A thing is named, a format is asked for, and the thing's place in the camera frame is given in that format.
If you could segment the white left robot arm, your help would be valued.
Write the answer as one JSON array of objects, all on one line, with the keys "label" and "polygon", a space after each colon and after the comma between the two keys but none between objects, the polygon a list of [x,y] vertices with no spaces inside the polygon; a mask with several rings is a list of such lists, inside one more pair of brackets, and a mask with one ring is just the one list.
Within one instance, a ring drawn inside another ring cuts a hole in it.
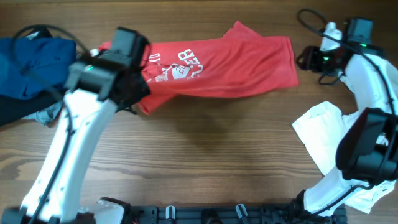
[{"label": "white left robot arm", "polygon": [[70,66],[65,108],[47,157],[19,207],[7,208],[2,223],[124,223],[130,205],[103,197],[80,205],[85,174],[100,137],[117,111],[150,91],[141,75],[143,51],[106,50]]}]

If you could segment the red printed t-shirt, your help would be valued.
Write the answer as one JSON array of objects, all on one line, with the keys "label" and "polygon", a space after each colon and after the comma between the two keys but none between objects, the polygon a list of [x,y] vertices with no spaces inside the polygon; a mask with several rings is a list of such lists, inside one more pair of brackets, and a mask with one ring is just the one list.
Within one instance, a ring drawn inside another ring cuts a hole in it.
[{"label": "red printed t-shirt", "polygon": [[152,44],[142,75],[145,114],[178,95],[241,98],[299,85],[290,39],[263,37],[239,21],[218,39]]}]

